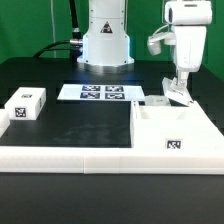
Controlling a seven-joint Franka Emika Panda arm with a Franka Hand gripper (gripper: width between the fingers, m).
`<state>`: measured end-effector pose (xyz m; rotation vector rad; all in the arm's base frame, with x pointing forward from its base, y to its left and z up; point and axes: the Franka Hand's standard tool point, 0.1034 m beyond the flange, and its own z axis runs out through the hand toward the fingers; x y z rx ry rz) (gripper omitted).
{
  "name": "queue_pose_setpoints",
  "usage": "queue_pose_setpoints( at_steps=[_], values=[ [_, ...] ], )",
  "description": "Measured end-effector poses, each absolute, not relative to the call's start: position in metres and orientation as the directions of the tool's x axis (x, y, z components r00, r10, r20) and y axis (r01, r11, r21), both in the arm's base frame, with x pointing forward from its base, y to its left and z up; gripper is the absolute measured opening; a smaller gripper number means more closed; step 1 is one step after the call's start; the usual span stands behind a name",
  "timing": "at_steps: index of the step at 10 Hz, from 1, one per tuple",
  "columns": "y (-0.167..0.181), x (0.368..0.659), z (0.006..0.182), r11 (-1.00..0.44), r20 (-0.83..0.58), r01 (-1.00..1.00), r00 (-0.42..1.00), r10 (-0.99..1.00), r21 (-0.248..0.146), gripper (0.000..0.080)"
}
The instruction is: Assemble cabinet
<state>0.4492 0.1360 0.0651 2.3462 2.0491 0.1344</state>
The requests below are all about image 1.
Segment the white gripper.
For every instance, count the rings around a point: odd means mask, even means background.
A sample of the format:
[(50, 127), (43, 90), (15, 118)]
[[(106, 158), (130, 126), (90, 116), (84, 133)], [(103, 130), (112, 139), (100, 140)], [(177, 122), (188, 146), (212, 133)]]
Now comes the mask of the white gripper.
[(177, 86), (187, 86), (188, 73), (200, 68), (207, 25), (212, 22), (210, 0), (172, 0), (165, 3), (165, 21), (174, 34), (173, 60), (177, 72)]

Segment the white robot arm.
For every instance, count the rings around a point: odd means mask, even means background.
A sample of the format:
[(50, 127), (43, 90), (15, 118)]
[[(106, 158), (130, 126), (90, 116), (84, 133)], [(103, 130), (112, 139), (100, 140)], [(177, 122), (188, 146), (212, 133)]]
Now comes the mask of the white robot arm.
[[(130, 65), (130, 39), (124, 28), (125, 0), (89, 0), (89, 28), (83, 37), (83, 54), (78, 62), (94, 69)], [(212, 22), (210, 0), (166, 0), (163, 26), (148, 37), (151, 54), (169, 45), (176, 66), (173, 84), (187, 85), (188, 75), (199, 70), (207, 29)]]

